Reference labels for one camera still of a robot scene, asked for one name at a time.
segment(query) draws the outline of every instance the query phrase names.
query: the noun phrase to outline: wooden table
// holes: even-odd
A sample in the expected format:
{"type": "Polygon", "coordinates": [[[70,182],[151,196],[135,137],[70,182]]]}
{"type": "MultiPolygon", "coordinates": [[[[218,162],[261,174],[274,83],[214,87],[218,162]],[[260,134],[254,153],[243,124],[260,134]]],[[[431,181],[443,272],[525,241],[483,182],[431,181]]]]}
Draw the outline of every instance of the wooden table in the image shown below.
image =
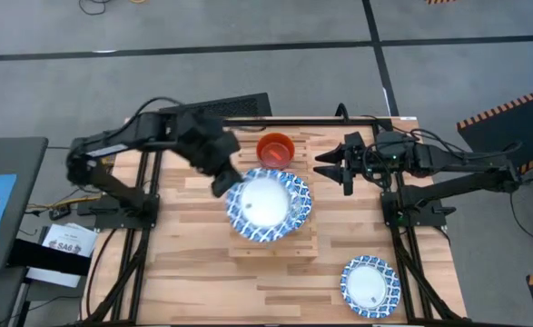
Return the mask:
{"type": "MultiPolygon", "coordinates": [[[[393,123],[405,130],[418,127],[417,121],[398,117],[393,123]]],[[[318,257],[314,260],[232,258],[232,228],[224,211],[224,197],[212,197],[212,179],[196,173],[176,154],[163,154],[159,188],[163,204],[149,243],[138,323],[405,322],[403,301],[388,318],[366,320],[349,309],[339,290],[341,271],[355,256],[376,255],[396,267],[390,232],[383,223],[380,188],[358,177],[354,194],[343,196],[341,186],[312,170],[321,164],[314,161],[316,155],[335,148],[343,142],[343,135],[356,131],[366,144],[372,143],[368,126],[236,131],[242,150],[232,156],[232,162],[241,172],[259,166],[255,145],[262,135],[281,132],[295,142],[296,154],[288,171],[303,178],[311,189],[311,215],[316,219],[318,234],[318,257]]],[[[119,154],[113,174],[133,185],[139,159],[137,152],[119,154]]],[[[430,178],[409,175],[405,182],[432,183],[430,178]]],[[[109,232],[99,235],[97,249],[109,232]]],[[[453,311],[465,316],[447,240],[432,227],[419,227],[416,232],[427,279],[453,311]]],[[[92,310],[117,278],[124,236],[125,231],[116,233],[97,267],[92,310]]],[[[131,290],[132,281],[127,285],[131,290]]],[[[417,284],[411,276],[410,285],[415,313],[420,317],[417,284]]],[[[130,293],[125,290],[122,318],[128,315],[130,293]]]]}

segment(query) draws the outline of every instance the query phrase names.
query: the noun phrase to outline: gray floor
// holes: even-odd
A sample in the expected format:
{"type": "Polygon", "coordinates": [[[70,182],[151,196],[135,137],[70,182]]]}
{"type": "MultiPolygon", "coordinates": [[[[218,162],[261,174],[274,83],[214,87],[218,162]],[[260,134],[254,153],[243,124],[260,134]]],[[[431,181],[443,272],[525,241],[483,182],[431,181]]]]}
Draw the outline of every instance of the gray floor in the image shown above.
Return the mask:
{"type": "MultiPolygon", "coordinates": [[[[383,40],[533,35],[533,0],[371,3],[383,40]]],[[[0,55],[366,40],[370,32],[355,0],[113,0],[94,17],[72,0],[0,0],[0,55]]],[[[533,91],[533,43],[384,53],[400,115],[418,116],[422,127],[463,146],[458,120],[533,91]]],[[[11,61],[0,62],[0,136],[43,135],[50,145],[67,146],[76,136],[118,126],[152,96],[190,103],[258,92],[268,92],[274,115],[329,115],[338,102],[351,114],[388,113],[368,47],[11,61]]],[[[31,201],[50,203],[73,189],[64,156],[47,153],[31,201]]],[[[533,231],[533,185],[514,200],[533,231]]],[[[533,240],[514,223],[508,196],[477,192],[446,204],[458,207],[449,234],[469,317],[533,325],[524,280],[533,273],[533,240]]],[[[26,216],[23,229],[49,223],[26,216]]],[[[30,312],[27,325],[71,322],[76,308],[75,301],[52,303],[30,312]]]]}

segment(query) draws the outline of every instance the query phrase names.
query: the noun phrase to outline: wire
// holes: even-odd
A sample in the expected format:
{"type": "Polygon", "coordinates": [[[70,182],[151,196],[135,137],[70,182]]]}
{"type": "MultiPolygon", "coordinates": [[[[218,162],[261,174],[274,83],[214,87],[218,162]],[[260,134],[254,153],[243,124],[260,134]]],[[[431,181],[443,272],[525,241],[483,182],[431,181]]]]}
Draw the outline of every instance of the wire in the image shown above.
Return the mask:
{"type": "Polygon", "coordinates": [[[393,145],[393,144],[405,144],[415,142],[415,140],[403,140],[403,141],[394,141],[394,142],[377,142],[374,144],[371,144],[365,148],[365,151],[363,151],[362,156],[362,175],[365,180],[368,182],[374,183],[380,188],[383,189],[389,189],[391,187],[391,170],[383,161],[383,158],[380,157],[380,155],[377,154],[377,152],[370,151],[373,147],[377,149],[377,145],[393,145]],[[374,172],[369,168],[367,156],[368,154],[372,154],[377,160],[380,162],[380,164],[383,166],[383,169],[385,172],[380,173],[380,178],[375,178],[374,172]]]}
{"type": "Polygon", "coordinates": [[[55,207],[58,207],[58,206],[61,206],[61,205],[89,202],[89,201],[93,201],[93,200],[98,200],[100,198],[101,198],[100,196],[94,196],[94,197],[85,196],[85,197],[78,198],[78,199],[70,199],[70,200],[65,200],[65,201],[61,201],[61,202],[54,203],[54,204],[48,204],[48,205],[30,203],[29,208],[54,209],[55,207]]]}
{"type": "Polygon", "coordinates": [[[68,146],[46,146],[46,149],[48,149],[48,150],[68,150],[70,148],[68,146]]]}
{"type": "Polygon", "coordinates": [[[88,286],[86,287],[86,302],[84,304],[86,305],[87,316],[90,316],[92,314],[91,313],[91,288],[93,287],[93,278],[94,278],[94,273],[96,272],[96,267],[99,265],[99,262],[101,261],[101,257],[103,256],[106,245],[109,243],[109,241],[111,241],[111,238],[113,238],[113,235],[116,231],[117,231],[116,229],[113,229],[111,233],[106,237],[103,243],[103,247],[101,247],[101,251],[96,256],[96,260],[94,261],[93,270],[91,271],[91,277],[88,279],[88,286]]]}
{"type": "Polygon", "coordinates": [[[451,240],[449,239],[449,236],[446,232],[444,232],[443,229],[441,229],[441,227],[439,226],[433,226],[433,228],[435,228],[436,230],[438,230],[442,235],[444,235],[444,237],[446,238],[446,240],[448,240],[448,244],[451,246],[451,240]]]}
{"type": "Polygon", "coordinates": [[[92,141],[88,141],[86,143],[77,145],[70,153],[68,153],[68,156],[66,157],[66,161],[70,162],[72,160],[72,157],[76,154],[76,152],[78,151],[78,149],[81,146],[86,146],[88,144],[95,144],[95,143],[98,143],[98,142],[106,141],[106,140],[108,140],[108,139],[120,134],[122,131],[127,129],[127,127],[129,127],[129,125],[131,125],[131,123],[134,122],[135,119],[137,119],[137,117],[139,116],[141,111],[143,111],[143,109],[145,109],[149,104],[152,104],[154,102],[161,101],[161,100],[167,101],[169,103],[176,104],[176,105],[184,105],[184,103],[182,103],[181,101],[177,101],[177,100],[175,100],[175,99],[173,99],[171,97],[168,97],[168,96],[156,96],[156,97],[154,97],[152,99],[149,99],[149,100],[145,101],[144,104],[141,104],[141,106],[137,109],[137,111],[133,114],[133,116],[131,118],[129,118],[129,120],[123,126],[121,126],[120,128],[110,132],[109,134],[106,134],[105,136],[103,136],[103,137],[101,137],[101,138],[99,138],[97,140],[92,140],[92,141]]]}
{"type": "MultiPolygon", "coordinates": [[[[376,120],[381,125],[381,127],[383,127],[383,129],[387,130],[386,126],[381,124],[381,120],[379,118],[377,118],[376,116],[370,115],[370,114],[364,114],[363,116],[364,117],[369,117],[369,118],[372,118],[372,119],[376,120]]],[[[420,140],[419,137],[427,138],[427,139],[430,139],[430,140],[433,140],[433,141],[438,141],[449,152],[449,154],[451,154],[451,155],[455,156],[456,158],[458,158],[460,160],[463,160],[463,161],[481,160],[481,159],[488,159],[488,158],[493,158],[493,157],[501,156],[501,155],[513,154],[513,153],[515,153],[517,150],[519,150],[522,147],[522,142],[513,142],[513,143],[509,144],[508,146],[506,146],[500,152],[495,152],[495,153],[491,153],[491,154],[483,154],[481,156],[470,156],[470,157],[467,157],[466,155],[469,154],[469,153],[466,152],[464,149],[460,148],[459,146],[457,146],[455,144],[452,144],[450,142],[444,141],[441,137],[439,137],[437,134],[433,133],[432,131],[428,131],[428,130],[425,130],[425,129],[422,129],[422,128],[414,128],[414,129],[412,129],[410,131],[406,131],[406,130],[403,130],[403,129],[399,128],[399,127],[393,126],[393,125],[391,127],[394,130],[400,131],[400,132],[405,133],[405,134],[409,134],[411,137],[416,139],[416,141],[420,140]],[[457,150],[461,154],[457,154],[456,152],[454,152],[452,150],[452,148],[457,150]]]]}
{"type": "Polygon", "coordinates": [[[22,230],[22,229],[18,229],[18,232],[20,232],[20,233],[24,233],[24,234],[26,234],[26,235],[28,235],[28,236],[34,236],[34,235],[36,235],[36,233],[38,233],[38,229],[37,229],[37,228],[34,229],[34,232],[33,232],[33,233],[29,233],[29,232],[24,231],[24,230],[22,230]]]}
{"type": "Polygon", "coordinates": [[[81,10],[83,11],[83,13],[87,14],[87,15],[102,15],[104,14],[104,12],[106,12],[106,4],[108,2],[110,2],[111,0],[103,0],[103,1],[96,1],[96,0],[78,0],[78,6],[81,8],[81,10]],[[98,12],[88,12],[84,9],[83,7],[83,1],[89,1],[89,2],[92,2],[94,4],[102,4],[103,5],[103,10],[101,11],[98,11],[98,12]]]}
{"type": "MultiPolygon", "coordinates": [[[[69,197],[77,194],[81,189],[80,188],[76,188],[74,191],[72,191],[71,193],[69,193],[68,195],[64,196],[62,199],[56,201],[56,203],[59,203],[63,200],[66,200],[68,199],[69,197]]],[[[46,212],[50,209],[50,205],[43,205],[43,204],[36,204],[36,203],[29,203],[27,205],[27,208],[43,208],[42,211],[36,211],[36,212],[25,212],[25,214],[35,214],[35,215],[38,215],[40,213],[43,213],[43,212],[46,212]]]]}
{"type": "Polygon", "coordinates": [[[514,221],[517,222],[517,225],[518,227],[520,227],[520,229],[522,230],[522,232],[528,234],[528,236],[532,237],[533,238],[533,234],[529,231],[527,231],[526,228],[524,228],[524,226],[522,225],[522,223],[520,223],[520,221],[518,220],[518,217],[517,217],[517,214],[516,212],[514,211],[514,203],[512,201],[512,195],[514,193],[511,193],[510,194],[510,209],[512,209],[512,216],[514,217],[514,221]]]}
{"type": "MultiPolygon", "coordinates": [[[[65,296],[65,295],[56,296],[56,297],[53,298],[52,300],[49,300],[48,302],[44,302],[44,303],[42,303],[42,304],[40,304],[40,305],[37,305],[37,306],[35,306],[34,308],[30,308],[30,309],[28,309],[28,310],[25,311],[25,312],[28,313],[28,312],[30,312],[30,311],[32,311],[32,310],[36,310],[36,309],[38,309],[38,308],[42,308],[43,306],[45,306],[45,305],[47,305],[47,304],[49,304],[49,303],[52,303],[52,302],[54,302],[54,301],[56,301],[56,300],[59,300],[59,299],[80,299],[80,298],[82,298],[82,297],[81,297],[81,296],[65,296]]],[[[0,325],[2,325],[4,322],[7,322],[7,321],[9,321],[10,319],[13,319],[13,318],[15,318],[15,317],[17,317],[17,316],[19,316],[19,315],[25,313],[25,312],[20,312],[20,313],[17,313],[17,314],[15,314],[15,315],[13,315],[13,316],[8,316],[8,317],[5,318],[4,320],[0,321],[0,325]]]]}

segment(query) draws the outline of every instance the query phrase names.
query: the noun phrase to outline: red cup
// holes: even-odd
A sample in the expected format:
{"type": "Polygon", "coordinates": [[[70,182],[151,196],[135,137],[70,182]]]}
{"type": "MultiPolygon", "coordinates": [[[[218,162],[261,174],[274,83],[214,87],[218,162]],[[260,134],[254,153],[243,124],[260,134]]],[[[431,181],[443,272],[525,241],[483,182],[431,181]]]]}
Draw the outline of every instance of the red cup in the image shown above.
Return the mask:
{"type": "Polygon", "coordinates": [[[256,145],[256,155],[264,168],[284,169],[294,157],[294,144],[284,134],[266,134],[256,145]]]}

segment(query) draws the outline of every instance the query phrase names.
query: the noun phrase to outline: blue and white plate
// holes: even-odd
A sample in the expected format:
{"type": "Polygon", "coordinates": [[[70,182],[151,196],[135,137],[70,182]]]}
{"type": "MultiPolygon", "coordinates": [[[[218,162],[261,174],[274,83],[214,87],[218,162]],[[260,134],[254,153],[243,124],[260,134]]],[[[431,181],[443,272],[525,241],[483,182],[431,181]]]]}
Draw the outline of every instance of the blue and white plate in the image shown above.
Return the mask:
{"type": "Polygon", "coordinates": [[[292,173],[251,169],[226,196],[232,227],[255,242],[273,242],[306,221],[312,202],[306,183],[292,173]]]}
{"type": "Polygon", "coordinates": [[[341,275],[341,293],[350,309],[365,318],[385,318],[400,302],[400,279],[382,259],[362,255],[341,275]]]}

